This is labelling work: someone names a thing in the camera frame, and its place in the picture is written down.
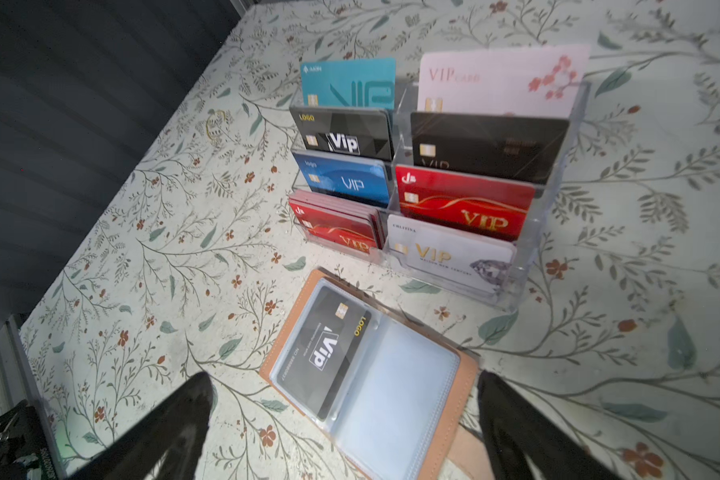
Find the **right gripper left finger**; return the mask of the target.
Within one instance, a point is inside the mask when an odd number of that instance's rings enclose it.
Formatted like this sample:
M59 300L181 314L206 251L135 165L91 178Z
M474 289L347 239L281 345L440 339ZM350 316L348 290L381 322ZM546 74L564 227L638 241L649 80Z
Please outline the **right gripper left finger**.
M193 479L209 431L214 400L210 375L193 375L102 451L74 479Z

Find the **black VIP card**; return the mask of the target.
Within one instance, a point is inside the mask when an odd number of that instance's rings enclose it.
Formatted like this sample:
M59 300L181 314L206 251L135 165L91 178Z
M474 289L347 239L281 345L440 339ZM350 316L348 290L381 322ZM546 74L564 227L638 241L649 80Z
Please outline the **black VIP card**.
M304 413L326 420L373 319L368 305L320 281L276 363L274 383Z

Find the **pink leather card wallet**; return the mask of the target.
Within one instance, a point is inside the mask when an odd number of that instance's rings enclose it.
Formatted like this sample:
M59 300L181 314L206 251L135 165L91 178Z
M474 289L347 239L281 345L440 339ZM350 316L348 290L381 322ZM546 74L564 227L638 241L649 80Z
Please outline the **pink leather card wallet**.
M367 327L328 417L304 413L274 383L298 318L318 283L325 281L368 305ZM323 270L306 279L259 370L370 479L435 479L457 437L460 418L478 373L477 361L440 334L411 322L361 290Z

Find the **clear acrylic card holder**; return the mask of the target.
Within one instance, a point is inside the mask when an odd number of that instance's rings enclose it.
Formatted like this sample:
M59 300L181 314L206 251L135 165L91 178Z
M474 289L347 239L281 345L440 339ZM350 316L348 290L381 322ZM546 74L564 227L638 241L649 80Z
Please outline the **clear acrylic card holder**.
M551 298L572 261L545 224L588 93L583 44L300 66L288 197L311 239L488 304Z

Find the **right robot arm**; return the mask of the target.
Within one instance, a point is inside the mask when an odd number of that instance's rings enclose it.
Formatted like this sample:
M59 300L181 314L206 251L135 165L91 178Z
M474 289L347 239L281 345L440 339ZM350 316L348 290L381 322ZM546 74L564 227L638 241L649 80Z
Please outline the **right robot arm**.
M498 375L484 371L477 398L482 441L459 447L465 460L487 459L480 479L613 479L615 473L556 427ZM81 470L76 479L191 479L209 430L215 395L198 373ZM0 416L0 479L56 479L36 409L19 402Z

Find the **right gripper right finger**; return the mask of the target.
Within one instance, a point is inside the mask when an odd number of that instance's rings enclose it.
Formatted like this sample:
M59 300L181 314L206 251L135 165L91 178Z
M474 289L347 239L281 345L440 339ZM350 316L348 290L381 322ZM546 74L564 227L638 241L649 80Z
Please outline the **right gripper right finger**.
M498 375L483 371L477 401L481 432L496 479L531 479L534 464L546 479L615 479Z

